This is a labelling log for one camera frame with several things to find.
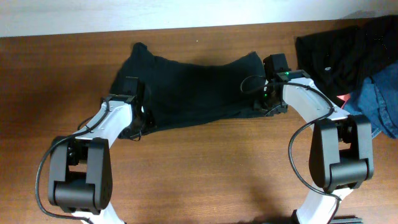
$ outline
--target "clothing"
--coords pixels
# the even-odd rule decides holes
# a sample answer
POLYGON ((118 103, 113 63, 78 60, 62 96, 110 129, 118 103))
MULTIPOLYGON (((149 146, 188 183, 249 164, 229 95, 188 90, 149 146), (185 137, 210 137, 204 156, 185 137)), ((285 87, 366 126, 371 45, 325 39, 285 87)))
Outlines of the clothing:
POLYGON ((298 37, 295 46, 299 69, 342 106, 336 96, 360 88, 366 77, 398 59, 398 16, 379 17, 362 28, 351 26, 298 37))
POLYGON ((390 138, 398 138, 398 60, 365 78, 362 87, 351 93, 344 110, 367 116, 372 136, 382 131, 390 138))
MULTIPOLYGON (((265 76, 262 61, 255 52, 227 65, 201 66, 153 56, 147 46, 136 43, 110 93, 135 93, 133 86, 128 89, 130 93, 124 90, 126 77, 138 77, 145 83, 143 106, 154 125, 141 131, 149 134, 225 118, 263 116, 253 110, 254 100, 261 97, 261 93, 244 95, 240 92, 241 82, 250 75, 265 76)), ((253 78, 243 87, 249 90, 263 84, 263 78, 253 78)))

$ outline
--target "wooden table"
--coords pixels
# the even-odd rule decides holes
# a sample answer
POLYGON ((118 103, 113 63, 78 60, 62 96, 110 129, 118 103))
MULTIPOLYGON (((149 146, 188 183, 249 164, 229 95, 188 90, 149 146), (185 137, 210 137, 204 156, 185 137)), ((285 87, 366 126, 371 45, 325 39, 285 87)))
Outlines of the wooden table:
MULTIPOLYGON (((321 21, 0 39, 0 223, 77 223, 45 216, 34 200, 37 166, 51 140, 97 112, 131 44, 179 62, 222 65, 251 51, 285 53, 294 38, 364 21, 321 21)), ((235 223, 290 216, 308 190, 294 175, 287 143, 303 125, 293 110, 273 118, 230 119, 118 140, 111 149, 112 203, 128 223, 235 223)), ((294 158, 310 181, 311 131, 294 158)), ((398 141, 373 141, 375 175, 339 215, 366 223, 398 220, 398 141)), ((40 185, 47 201, 48 161, 40 185)))

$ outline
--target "wood grain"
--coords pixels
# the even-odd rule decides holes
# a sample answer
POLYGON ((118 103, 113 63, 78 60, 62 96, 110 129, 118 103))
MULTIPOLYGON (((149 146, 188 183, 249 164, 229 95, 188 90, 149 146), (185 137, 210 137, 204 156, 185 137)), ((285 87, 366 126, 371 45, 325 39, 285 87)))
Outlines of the wood grain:
MULTIPOLYGON (((46 217, 34 200, 37 166, 51 140, 96 113, 130 46, 180 62, 221 65, 251 51, 285 53, 297 67, 294 38, 364 21, 321 21, 196 29, 48 35, 0 39, 0 223, 76 223, 46 217)), ((287 159, 303 125, 293 110, 273 118, 229 119, 162 131, 111 149, 112 203, 128 223, 236 223, 290 216, 308 190, 287 159)), ((310 180, 311 132, 294 145, 310 180)), ((344 202, 339 215, 366 223, 398 219, 398 143, 373 141, 375 175, 344 202)), ((47 201, 48 162, 40 193, 47 201)))

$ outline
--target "black cloth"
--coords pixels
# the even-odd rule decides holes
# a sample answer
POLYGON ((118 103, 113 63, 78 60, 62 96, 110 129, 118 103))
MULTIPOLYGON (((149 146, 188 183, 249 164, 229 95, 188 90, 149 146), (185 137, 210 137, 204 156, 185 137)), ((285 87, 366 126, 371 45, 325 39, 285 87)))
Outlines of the black cloth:
MULTIPOLYGON (((143 134, 171 128, 205 124, 225 118, 254 118, 263 114, 253 110, 259 95, 244 95, 241 82, 250 75, 265 76, 257 53, 250 53, 223 66, 179 63, 153 56, 147 46, 136 43, 112 84, 111 94, 123 91, 126 77, 138 77, 145 83, 143 106, 153 116, 155 127, 143 134)), ((251 79, 244 89, 264 84, 251 79)))
POLYGON ((299 69, 341 106, 336 96, 360 88, 366 77, 398 59, 398 16, 379 17, 363 27, 298 37, 295 46, 299 69))

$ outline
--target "wooden tabletop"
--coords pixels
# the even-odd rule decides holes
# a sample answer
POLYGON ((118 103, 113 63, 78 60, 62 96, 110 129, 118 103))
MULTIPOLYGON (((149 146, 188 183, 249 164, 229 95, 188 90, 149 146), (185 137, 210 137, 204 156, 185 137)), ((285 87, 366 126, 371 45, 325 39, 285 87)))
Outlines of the wooden tabletop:
MULTIPOLYGON (((363 24, 320 21, 196 29, 144 30, 0 39, 0 223, 78 223, 44 215, 34 180, 52 139, 95 114, 131 44, 179 62, 222 65, 249 52, 285 53, 297 68, 297 36, 363 24)), ((150 134, 111 148, 112 204, 127 223, 236 223, 289 217, 308 189, 287 158, 304 121, 292 108, 273 118, 229 119, 150 134)), ((311 131, 294 144, 310 181, 311 131)), ((375 173, 341 204, 338 215, 366 223, 398 220, 398 141, 373 141, 375 173)), ((47 161, 40 185, 47 200, 47 161)))

